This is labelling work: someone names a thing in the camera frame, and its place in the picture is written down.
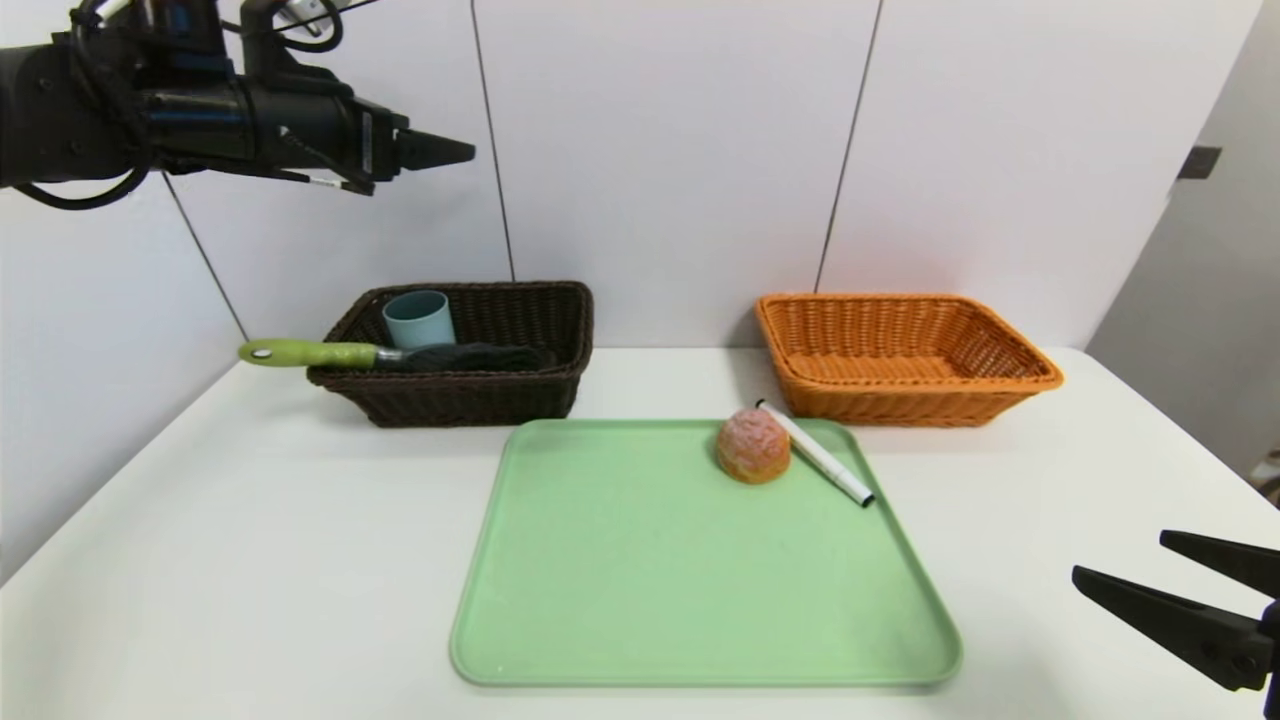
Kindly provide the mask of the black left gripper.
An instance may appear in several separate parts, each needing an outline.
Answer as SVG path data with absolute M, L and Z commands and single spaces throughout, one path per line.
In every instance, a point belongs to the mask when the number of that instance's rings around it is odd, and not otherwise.
M 246 73 L 238 86 L 253 136 L 250 176 L 310 183 L 312 170 L 328 170 L 335 188 L 370 196 L 401 170 L 476 158 L 471 143 L 402 129 L 403 118 L 357 97 L 330 72 Z

